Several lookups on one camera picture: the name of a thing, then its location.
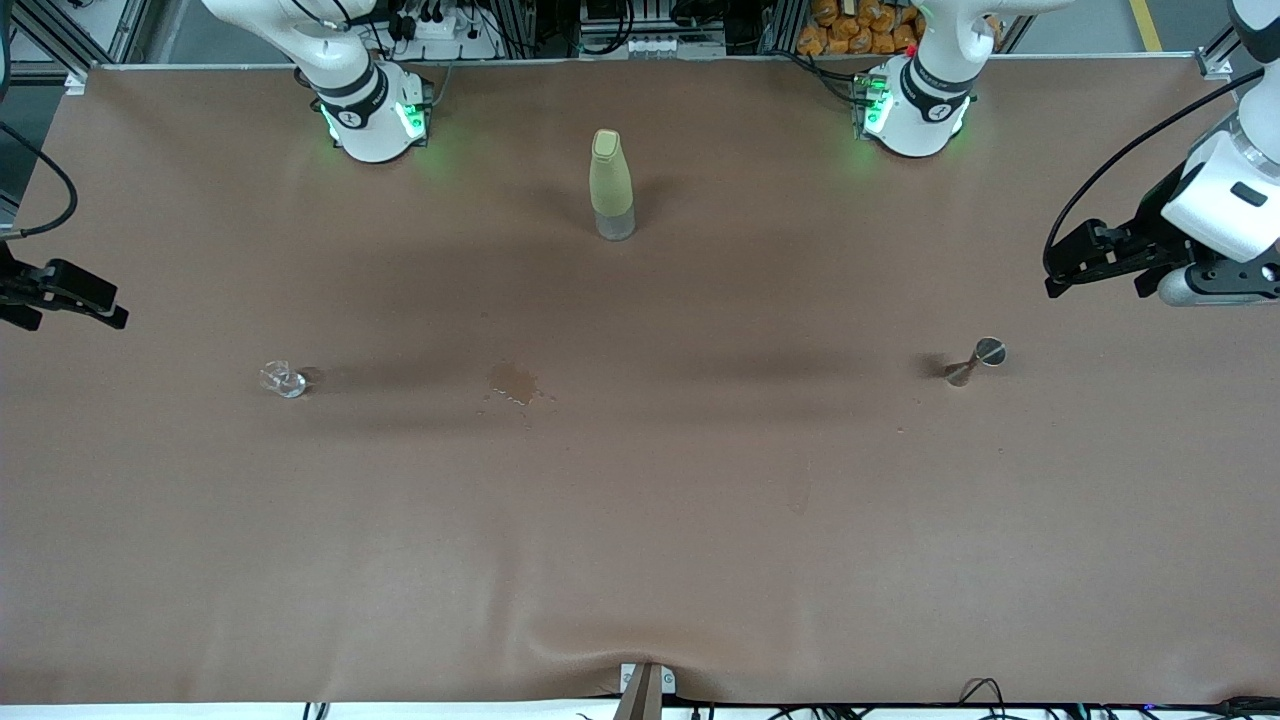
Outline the clear glass cup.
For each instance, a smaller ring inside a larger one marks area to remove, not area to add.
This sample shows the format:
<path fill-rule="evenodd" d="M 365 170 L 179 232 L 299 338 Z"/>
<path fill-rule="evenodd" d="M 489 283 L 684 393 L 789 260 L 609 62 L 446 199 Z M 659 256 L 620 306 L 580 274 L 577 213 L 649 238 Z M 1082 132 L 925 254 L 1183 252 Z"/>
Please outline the clear glass cup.
<path fill-rule="evenodd" d="M 306 375 L 283 360 L 266 363 L 259 370 L 259 383 L 282 398 L 298 398 L 308 388 Z"/>

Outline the steel jigger measuring cup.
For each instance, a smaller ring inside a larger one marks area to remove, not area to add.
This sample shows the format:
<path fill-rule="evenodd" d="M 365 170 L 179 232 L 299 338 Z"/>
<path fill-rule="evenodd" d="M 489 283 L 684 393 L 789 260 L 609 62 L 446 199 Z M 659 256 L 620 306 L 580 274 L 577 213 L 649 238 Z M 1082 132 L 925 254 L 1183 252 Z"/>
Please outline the steel jigger measuring cup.
<path fill-rule="evenodd" d="M 945 368 L 943 379 L 952 387 L 964 387 L 980 368 L 1000 366 L 1007 359 L 1007 345 L 995 337 L 984 337 L 975 342 L 969 357 Z"/>

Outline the white terminal block row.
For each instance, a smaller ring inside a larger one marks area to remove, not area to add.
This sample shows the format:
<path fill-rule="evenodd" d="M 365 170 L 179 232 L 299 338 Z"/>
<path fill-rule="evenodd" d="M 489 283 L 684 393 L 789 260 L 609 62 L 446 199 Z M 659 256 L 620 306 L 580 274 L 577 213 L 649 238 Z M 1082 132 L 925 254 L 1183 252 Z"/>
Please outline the white terminal block row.
<path fill-rule="evenodd" d="M 701 60 L 726 55 L 724 36 L 719 32 L 635 35 L 623 46 L 626 59 Z"/>

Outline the orange snack pile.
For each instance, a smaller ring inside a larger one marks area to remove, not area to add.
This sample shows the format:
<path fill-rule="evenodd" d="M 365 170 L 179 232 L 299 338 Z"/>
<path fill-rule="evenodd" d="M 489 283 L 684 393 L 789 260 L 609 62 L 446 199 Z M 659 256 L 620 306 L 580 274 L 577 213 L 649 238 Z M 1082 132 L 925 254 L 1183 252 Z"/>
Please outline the orange snack pile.
<path fill-rule="evenodd" d="M 911 0 L 808 0 L 794 51 L 800 56 L 911 53 L 927 31 Z"/>

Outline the aluminium cell frame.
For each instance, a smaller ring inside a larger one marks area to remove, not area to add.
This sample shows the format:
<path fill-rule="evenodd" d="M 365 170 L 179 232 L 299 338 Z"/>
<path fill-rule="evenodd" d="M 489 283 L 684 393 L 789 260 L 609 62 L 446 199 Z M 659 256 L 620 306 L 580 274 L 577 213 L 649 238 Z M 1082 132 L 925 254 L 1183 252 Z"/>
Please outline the aluminium cell frame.
<path fill-rule="evenodd" d="M 49 0 L 61 18 L 49 31 L 12 18 L 14 76 L 67 73 L 70 41 L 86 35 L 109 64 L 280 65 L 285 55 L 218 20 L 202 0 Z M 1034 17 L 1002 15 L 1001 51 L 1029 55 L 1190 53 L 1212 76 L 1257 69 L 1229 28 L 1225 0 L 1075 0 Z"/>

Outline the brown table mat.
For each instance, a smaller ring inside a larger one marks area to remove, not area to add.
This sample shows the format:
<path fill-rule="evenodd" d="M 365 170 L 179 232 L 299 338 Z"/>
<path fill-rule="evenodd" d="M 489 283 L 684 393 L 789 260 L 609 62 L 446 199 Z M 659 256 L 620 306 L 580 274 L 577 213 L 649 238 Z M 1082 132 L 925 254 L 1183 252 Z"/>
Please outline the brown table mat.
<path fill-rule="evenodd" d="M 461 67 L 370 167 L 287 69 L 93 73 L 45 143 L 79 210 L 15 252 L 131 320 L 0 327 L 0 705 L 559 698 L 645 660 L 741 703 L 1280 696 L 1280 307 L 1042 284 L 1075 187 L 1207 90 L 998 59 L 904 160 L 786 61 Z"/>

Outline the brown liquid spill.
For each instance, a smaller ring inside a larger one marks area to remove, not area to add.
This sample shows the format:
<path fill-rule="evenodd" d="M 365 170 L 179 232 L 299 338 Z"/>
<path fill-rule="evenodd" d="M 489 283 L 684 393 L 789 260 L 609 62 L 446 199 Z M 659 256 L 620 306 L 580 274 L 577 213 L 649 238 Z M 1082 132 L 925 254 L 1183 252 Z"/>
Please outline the brown liquid spill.
<path fill-rule="evenodd" d="M 486 374 L 486 383 L 490 392 L 520 407 L 557 401 L 534 372 L 517 363 L 498 363 Z"/>

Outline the green bottle with clear base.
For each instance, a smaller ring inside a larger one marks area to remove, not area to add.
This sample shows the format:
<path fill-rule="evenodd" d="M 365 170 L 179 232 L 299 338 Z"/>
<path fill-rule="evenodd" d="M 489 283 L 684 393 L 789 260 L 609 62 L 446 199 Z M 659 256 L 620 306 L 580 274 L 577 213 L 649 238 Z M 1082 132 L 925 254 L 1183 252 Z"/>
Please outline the green bottle with clear base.
<path fill-rule="evenodd" d="M 589 191 L 598 233 L 605 241 L 621 242 L 636 228 L 632 177 L 614 129 L 598 129 L 591 140 Z"/>

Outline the white power strip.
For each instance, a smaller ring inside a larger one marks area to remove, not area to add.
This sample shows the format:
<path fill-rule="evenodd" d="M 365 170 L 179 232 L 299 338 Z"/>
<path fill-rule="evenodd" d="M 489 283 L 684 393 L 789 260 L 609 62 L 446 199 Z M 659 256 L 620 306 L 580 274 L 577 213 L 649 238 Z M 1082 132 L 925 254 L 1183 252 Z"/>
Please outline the white power strip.
<path fill-rule="evenodd" d="M 397 61 L 508 56 L 497 18 L 471 0 L 387 0 L 387 19 L 379 32 Z"/>

